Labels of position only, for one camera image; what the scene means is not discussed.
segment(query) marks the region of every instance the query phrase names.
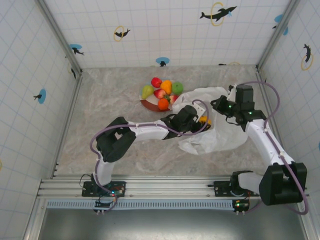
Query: tiled wall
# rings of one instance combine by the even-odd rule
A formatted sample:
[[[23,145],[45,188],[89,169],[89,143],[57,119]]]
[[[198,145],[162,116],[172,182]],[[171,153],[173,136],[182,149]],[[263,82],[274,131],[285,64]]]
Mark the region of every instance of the tiled wall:
[[[159,57],[167,66],[257,64],[289,0],[46,2],[68,43],[81,46],[81,67],[103,68],[159,66]],[[215,26],[200,18],[232,7]]]
[[[67,67],[35,2],[0,0],[0,239],[23,237],[50,174],[76,83]]]
[[[303,0],[264,68],[266,81],[278,90],[275,116],[285,149],[308,169],[307,188],[320,220],[320,1]],[[276,99],[270,91],[272,105]]]

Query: green apple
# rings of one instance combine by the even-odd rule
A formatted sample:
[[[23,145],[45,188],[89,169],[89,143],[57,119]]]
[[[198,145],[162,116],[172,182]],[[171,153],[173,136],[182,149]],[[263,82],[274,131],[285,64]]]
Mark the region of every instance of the green apple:
[[[142,89],[141,98],[146,99],[152,94],[154,94],[154,88],[151,85],[145,85]]]
[[[172,84],[171,91],[176,95],[180,95],[184,91],[184,86],[181,82],[176,81]]]

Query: gray floor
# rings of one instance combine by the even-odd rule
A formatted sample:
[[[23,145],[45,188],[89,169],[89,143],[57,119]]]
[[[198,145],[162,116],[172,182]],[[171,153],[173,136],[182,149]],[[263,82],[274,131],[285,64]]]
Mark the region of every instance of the gray floor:
[[[49,209],[41,240],[304,240],[300,216],[262,206],[245,216],[223,210]]]
[[[88,69],[83,74],[78,99],[66,137],[57,174],[92,173],[96,155],[89,149],[92,136],[116,117],[151,122],[168,113],[145,109],[139,101],[141,88],[153,77],[182,82],[185,92],[195,88],[224,87],[256,81],[255,66],[122,67]],[[265,110],[260,89],[254,86],[256,109]],[[122,175],[229,175],[265,166],[253,142],[234,150],[192,155],[178,148],[178,138],[137,142],[115,167]]]

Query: plastic bag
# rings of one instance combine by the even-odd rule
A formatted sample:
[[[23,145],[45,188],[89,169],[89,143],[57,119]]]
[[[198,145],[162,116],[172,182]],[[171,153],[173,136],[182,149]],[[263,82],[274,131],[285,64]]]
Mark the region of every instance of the plastic bag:
[[[198,133],[179,141],[179,148],[183,151],[202,155],[216,151],[232,150],[241,146],[248,139],[248,135],[240,126],[226,122],[226,116],[216,112],[210,102],[220,98],[221,95],[228,96],[223,87],[197,88],[193,91],[185,92],[172,105],[172,111],[177,114],[184,106],[192,105],[192,101],[200,99],[205,102],[210,110],[210,120],[212,126],[209,130]]]

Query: orange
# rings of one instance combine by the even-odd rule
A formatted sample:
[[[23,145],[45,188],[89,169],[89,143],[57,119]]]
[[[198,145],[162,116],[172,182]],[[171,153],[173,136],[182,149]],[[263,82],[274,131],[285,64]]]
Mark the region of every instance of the orange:
[[[165,98],[162,98],[158,101],[158,108],[160,110],[166,110],[169,107],[169,101]]]

